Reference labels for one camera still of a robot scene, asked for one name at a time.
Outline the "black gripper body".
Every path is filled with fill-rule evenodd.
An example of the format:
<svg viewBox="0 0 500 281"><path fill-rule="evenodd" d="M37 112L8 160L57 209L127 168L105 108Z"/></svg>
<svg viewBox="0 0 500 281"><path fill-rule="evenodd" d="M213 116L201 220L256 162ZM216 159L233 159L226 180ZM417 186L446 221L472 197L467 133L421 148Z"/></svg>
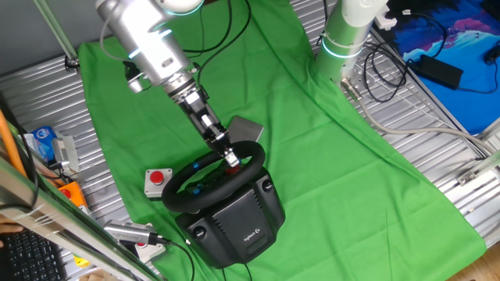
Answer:
<svg viewBox="0 0 500 281"><path fill-rule="evenodd" d="M201 88L191 86L174 99L211 150L225 151L230 147L227 130L209 106Z"/></svg>

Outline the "person's hand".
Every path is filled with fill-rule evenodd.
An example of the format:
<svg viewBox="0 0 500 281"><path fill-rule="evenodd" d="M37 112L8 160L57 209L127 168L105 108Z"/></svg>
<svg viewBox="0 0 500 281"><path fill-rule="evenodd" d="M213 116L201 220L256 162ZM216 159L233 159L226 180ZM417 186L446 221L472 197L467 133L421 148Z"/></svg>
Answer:
<svg viewBox="0 0 500 281"><path fill-rule="evenodd" d="M5 221L0 224L0 234L19 233L23 230L24 228L21 225L14 222Z"/></svg>

